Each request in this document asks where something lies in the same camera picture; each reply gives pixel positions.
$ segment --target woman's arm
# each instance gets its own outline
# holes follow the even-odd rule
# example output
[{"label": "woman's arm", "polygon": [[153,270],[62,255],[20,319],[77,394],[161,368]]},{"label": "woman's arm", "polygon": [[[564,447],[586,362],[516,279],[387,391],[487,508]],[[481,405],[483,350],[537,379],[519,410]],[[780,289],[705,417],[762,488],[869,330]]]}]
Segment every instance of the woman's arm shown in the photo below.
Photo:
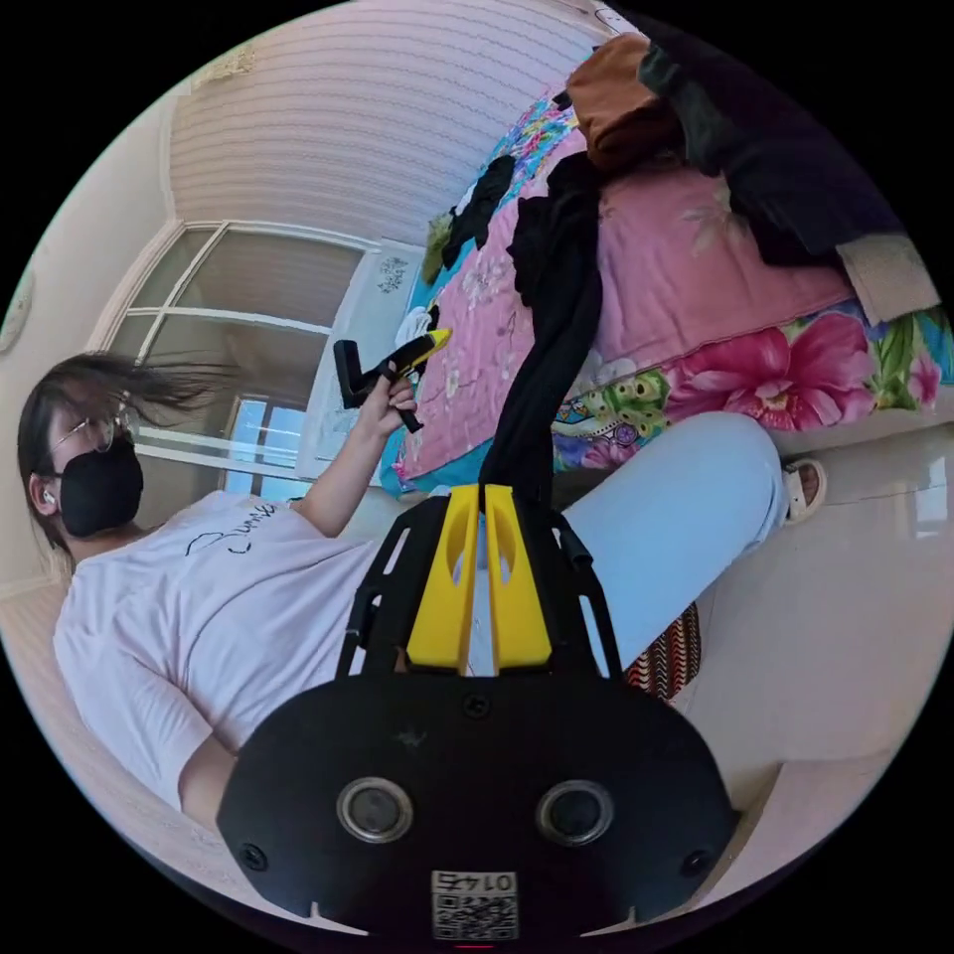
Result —
[{"label": "woman's arm", "polygon": [[362,404],[341,453],[305,497],[291,505],[323,536],[337,537],[354,517],[388,438],[401,426],[402,410],[417,410],[410,382],[402,378],[389,384],[381,377]]},{"label": "woman's arm", "polygon": [[195,750],[179,776],[183,814],[206,831],[217,833],[219,830],[216,816],[235,766],[235,756],[210,735]]}]

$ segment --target woman's hand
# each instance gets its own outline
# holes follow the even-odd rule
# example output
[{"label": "woman's hand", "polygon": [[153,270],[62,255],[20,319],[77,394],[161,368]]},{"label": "woman's hand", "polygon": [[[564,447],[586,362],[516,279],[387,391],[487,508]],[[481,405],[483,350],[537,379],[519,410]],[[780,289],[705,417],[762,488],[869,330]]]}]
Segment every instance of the woman's hand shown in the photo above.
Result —
[{"label": "woman's hand", "polygon": [[414,389],[407,378],[400,378],[393,384],[381,375],[375,389],[365,398],[358,413],[355,429],[367,437],[387,440],[402,424],[400,412],[417,410]]}]

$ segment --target light blue jeans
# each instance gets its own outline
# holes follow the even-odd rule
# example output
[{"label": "light blue jeans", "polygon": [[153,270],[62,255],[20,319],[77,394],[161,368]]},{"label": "light blue jeans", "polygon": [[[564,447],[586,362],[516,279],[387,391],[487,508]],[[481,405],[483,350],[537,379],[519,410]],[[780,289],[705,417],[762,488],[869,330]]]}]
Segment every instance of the light blue jeans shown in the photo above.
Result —
[{"label": "light blue jeans", "polygon": [[[565,511],[589,549],[623,667],[738,558],[785,521],[778,451],[752,418],[722,411],[676,424]],[[595,623],[590,644],[607,675]],[[471,673],[493,676],[486,570],[478,572]]]}]

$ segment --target white sandal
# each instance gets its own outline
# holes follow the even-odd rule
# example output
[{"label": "white sandal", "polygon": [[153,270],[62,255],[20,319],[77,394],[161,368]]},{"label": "white sandal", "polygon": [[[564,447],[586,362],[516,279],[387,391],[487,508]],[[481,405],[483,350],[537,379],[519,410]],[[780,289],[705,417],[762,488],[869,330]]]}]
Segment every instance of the white sandal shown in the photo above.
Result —
[{"label": "white sandal", "polygon": [[[811,467],[818,478],[818,490],[812,502],[806,503],[805,487],[802,484],[802,467]],[[816,511],[825,502],[825,494],[828,491],[828,475],[825,468],[812,457],[802,457],[799,460],[793,460],[785,464],[782,468],[782,474],[785,478],[785,488],[788,490],[788,516],[785,523],[788,526],[801,524],[813,516]]]}]

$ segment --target black handle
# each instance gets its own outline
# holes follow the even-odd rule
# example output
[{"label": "black handle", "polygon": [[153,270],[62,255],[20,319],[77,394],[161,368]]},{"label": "black handle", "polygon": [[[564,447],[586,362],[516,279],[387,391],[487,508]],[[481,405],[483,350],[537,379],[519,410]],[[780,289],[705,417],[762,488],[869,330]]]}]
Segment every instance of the black handle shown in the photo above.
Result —
[{"label": "black handle", "polygon": [[[385,358],[378,365],[378,374],[382,377],[387,378],[392,384],[398,380],[400,377],[399,372],[392,371],[391,361],[394,360],[394,356]],[[400,414],[400,419],[403,425],[407,428],[407,432],[411,434],[417,434],[417,432],[424,427],[424,425],[413,415],[409,410],[400,410],[397,413]]]},{"label": "black handle", "polygon": [[[338,372],[338,387],[341,389],[341,403],[344,407],[360,407],[374,389],[378,377],[383,375],[392,384],[398,380],[399,372],[391,370],[391,361],[397,358],[400,362],[410,363],[416,353],[422,348],[420,342],[412,341],[393,354],[388,355],[373,371],[362,373],[361,358],[358,355],[358,344],[341,338],[335,342],[335,369]],[[402,410],[400,419],[411,434],[416,434],[424,425],[409,411]]]}]

